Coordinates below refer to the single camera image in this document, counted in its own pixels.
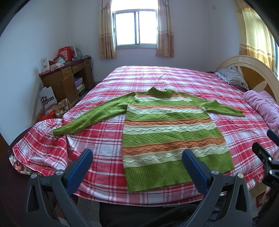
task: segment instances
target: headboard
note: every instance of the headboard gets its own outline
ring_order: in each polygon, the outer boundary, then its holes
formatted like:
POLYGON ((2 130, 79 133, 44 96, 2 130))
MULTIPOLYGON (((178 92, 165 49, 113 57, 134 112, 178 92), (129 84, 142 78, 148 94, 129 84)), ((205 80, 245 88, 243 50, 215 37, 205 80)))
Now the headboard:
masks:
POLYGON ((264 63, 250 56, 239 55, 226 60, 217 70, 232 64, 237 67, 251 90, 256 92, 265 90, 279 104, 279 80, 264 63))

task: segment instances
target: sweater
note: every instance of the sweater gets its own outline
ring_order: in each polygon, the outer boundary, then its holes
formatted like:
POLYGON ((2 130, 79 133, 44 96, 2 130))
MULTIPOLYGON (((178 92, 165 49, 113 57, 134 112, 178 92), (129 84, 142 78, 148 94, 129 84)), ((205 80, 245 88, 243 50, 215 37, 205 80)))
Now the sweater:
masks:
POLYGON ((102 103, 54 129, 53 135, 74 134, 126 113, 122 157, 128 191, 150 190, 191 181, 181 161, 185 149, 191 149, 209 169, 225 173, 234 168, 228 145, 207 111, 245 116, 216 100, 152 87, 102 103))

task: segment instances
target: red plaid sheet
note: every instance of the red plaid sheet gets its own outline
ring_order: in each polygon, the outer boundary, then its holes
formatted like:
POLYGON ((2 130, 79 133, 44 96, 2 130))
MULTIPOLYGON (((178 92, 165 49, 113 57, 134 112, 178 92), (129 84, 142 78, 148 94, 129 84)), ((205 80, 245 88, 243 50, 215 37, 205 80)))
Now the red plaid sheet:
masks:
POLYGON ((63 119, 37 123, 13 148, 16 158, 32 170, 48 176, 65 169, 85 149, 94 153, 94 161, 76 194, 100 202, 129 205, 169 205, 202 198, 192 183, 153 191, 128 193, 122 165, 121 141, 125 115, 92 125, 85 130, 64 136, 53 136, 52 129, 65 125, 91 108, 131 91, 147 91, 152 86, 188 92, 207 100, 243 110, 246 117, 209 113, 223 133, 230 148, 235 169, 226 175, 244 174, 249 188, 263 177, 261 161, 252 152, 252 144, 260 142, 271 155, 277 151, 266 136, 269 129, 262 117, 244 100, 243 92, 231 87, 216 75, 194 70, 122 66, 67 112, 63 119))

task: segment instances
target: white wall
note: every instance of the white wall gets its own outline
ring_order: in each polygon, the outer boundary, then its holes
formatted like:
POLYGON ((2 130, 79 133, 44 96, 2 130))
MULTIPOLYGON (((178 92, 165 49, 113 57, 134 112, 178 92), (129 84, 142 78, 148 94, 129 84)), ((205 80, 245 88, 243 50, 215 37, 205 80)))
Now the white wall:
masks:
POLYGON ((204 70, 207 57, 207 11, 205 0, 172 0, 174 58, 156 57, 155 48, 118 49, 117 58, 99 58, 99 0, 70 0, 70 44, 94 60, 95 81, 103 80, 123 65, 154 65, 204 70))
POLYGON ((0 133, 10 144, 42 109, 40 59, 69 44, 67 0, 31 0, 0 37, 0 133))
POLYGON ((224 61, 239 54, 238 20, 233 0, 205 2, 209 29, 205 71, 215 71, 224 61))

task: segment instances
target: striped pillow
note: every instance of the striped pillow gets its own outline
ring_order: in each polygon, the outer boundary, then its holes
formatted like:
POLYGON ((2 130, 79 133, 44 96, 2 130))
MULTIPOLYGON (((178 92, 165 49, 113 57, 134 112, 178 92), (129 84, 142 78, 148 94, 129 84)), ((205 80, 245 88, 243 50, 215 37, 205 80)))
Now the striped pillow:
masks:
POLYGON ((249 87, 246 81, 237 71, 237 68, 234 65, 218 70, 217 72, 221 73, 225 78, 225 81, 238 89, 246 89, 249 90, 249 87))

